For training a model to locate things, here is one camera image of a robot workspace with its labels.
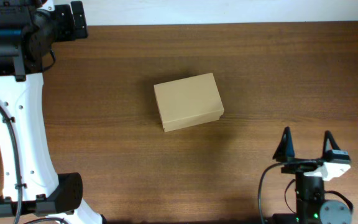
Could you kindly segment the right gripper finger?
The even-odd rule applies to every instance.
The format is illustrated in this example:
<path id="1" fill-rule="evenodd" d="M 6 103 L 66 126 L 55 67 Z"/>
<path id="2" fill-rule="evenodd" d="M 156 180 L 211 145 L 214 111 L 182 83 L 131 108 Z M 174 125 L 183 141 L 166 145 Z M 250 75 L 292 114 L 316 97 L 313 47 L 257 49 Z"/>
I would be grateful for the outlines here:
<path id="1" fill-rule="evenodd" d="M 335 157 L 341 155 L 341 150 L 336 144 L 333 135 L 330 131 L 325 131 L 323 141 L 323 156 L 326 161 L 333 160 Z"/>
<path id="2" fill-rule="evenodd" d="M 290 162 L 295 159 L 295 151 L 291 137 L 290 127 L 287 126 L 283 130 L 280 143 L 273 155 L 273 160 L 277 162 Z"/>

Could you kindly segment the brown cardboard box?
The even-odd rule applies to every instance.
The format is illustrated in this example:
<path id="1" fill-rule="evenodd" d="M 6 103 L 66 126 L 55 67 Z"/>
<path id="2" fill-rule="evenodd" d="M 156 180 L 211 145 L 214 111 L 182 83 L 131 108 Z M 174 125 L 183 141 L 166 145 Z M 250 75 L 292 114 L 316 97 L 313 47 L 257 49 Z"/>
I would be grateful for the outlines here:
<path id="1" fill-rule="evenodd" d="M 212 73 L 156 84 L 154 92 L 166 133 L 217 121 L 224 113 Z"/>

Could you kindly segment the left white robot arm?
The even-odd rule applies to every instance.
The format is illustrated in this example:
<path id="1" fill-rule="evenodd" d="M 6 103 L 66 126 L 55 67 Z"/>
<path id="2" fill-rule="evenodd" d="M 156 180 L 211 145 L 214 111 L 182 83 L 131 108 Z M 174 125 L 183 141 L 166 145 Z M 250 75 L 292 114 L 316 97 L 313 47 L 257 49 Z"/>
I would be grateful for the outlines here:
<path id="1" fill-rule="evenodd" d="M 103 224 L 83 199 L 77 172 L 59 174 L 48 151 L 42 111 L 43 59 L 52 45 L 88 36 L 81 1 L 0 0 L 0 218 Z"/>

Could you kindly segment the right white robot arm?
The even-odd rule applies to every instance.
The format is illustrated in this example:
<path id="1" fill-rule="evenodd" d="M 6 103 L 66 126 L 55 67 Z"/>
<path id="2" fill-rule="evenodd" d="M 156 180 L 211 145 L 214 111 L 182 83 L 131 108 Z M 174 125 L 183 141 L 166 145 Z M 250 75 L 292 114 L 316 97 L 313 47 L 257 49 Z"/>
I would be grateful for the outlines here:
<path id="1" fill-rule="evenodd" d="M 284 163 L 281 173 L 295 176 L 296 209 L 292 213 L 276 213 L 274 223 L 350 223 L 353 204 L 339 192 L 326 190 L 324 183 L 338 178 L 351 168 L 347 151 L 340 149 L 330 131 L 324 134 L 322 156 L 317 159 L 295 157 L 290 128 L 283 131 L 273 155 Z"/>

